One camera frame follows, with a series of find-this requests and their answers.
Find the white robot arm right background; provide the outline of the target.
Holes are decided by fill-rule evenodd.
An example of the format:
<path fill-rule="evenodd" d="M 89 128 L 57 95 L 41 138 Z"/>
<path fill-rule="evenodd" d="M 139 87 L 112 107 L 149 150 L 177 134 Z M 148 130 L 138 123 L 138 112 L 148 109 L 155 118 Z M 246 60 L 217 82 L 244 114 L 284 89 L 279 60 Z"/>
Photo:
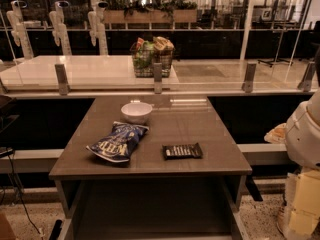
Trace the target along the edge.
<path fill-rule="evenodd" d="M 90 36 L 93 46 L 99 40 L 102 55 L 108 54 L 106 31 L 104 24 L 104 8 L 99 7 L 88 13 L 91 26 Z M 169 66 L 163 66 L 162 61 L 155 56 L 156 52 L 171 52 L 166 45 L 161 50 L 147 50 L 152 54 L 142 71 L 142 77 L 153 77 L 155 92 L 160 93 L 162 78 L 170 75 Z M 284 207 L 283 233 L 287 239 L 308 239 L 319 224 L 319 151 L 320 151 L 320 92 L 315 92 L 308 101 L 301 102 L 293 114 L 284 123 L 283 143 L 286 145 L 289 159 L 299 164 L 301 172 L 288 176 L 286 182 L 286 205 Z"/>

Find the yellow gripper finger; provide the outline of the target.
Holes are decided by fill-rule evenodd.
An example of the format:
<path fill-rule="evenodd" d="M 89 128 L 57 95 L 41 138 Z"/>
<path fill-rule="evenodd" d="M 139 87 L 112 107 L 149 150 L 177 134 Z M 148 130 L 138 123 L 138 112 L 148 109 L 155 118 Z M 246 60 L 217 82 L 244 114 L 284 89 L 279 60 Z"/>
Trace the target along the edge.
<path fill-rule="evenodd" d="M 311 215 L 320 217 L 320 172 L 311 170 L 298 175 L 294 208 Z"/>
<path fill-rule="evenodd" d="M 316 229 L 319 216 L 302 211 L 292 211 L 289 221 L 289 228 L 296 234 L 310 236 Z"/>

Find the white robot arm middle background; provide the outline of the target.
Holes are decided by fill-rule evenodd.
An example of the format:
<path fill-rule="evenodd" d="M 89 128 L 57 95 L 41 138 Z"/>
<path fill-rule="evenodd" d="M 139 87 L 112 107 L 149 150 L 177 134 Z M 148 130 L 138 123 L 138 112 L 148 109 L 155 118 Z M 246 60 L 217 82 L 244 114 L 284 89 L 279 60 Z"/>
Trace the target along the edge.
<path fill-rule="evenodd" d="M 64 8 L 69 6 L 68 1 L 56 1 L 54 3 L 55 9 L 49 13 L 53 31 L 52 35 L 57 46 L 62 48 L 64 55 L 71 55 L 71 46 L 68 37 L 67 27 L 64 23 Z"/>

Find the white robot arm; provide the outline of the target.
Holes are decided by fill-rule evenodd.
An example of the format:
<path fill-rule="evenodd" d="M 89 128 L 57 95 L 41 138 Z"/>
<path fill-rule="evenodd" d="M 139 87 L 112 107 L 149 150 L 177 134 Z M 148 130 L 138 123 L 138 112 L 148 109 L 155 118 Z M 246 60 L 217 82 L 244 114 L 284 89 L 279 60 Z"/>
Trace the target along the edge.
<path fill-rule="evenodd" d="M 301 102 L 285 123 L 270 130 L 264 140 L 282 143 L 289 158 L 314 170 L 320 169 L 320 89 Z"/>

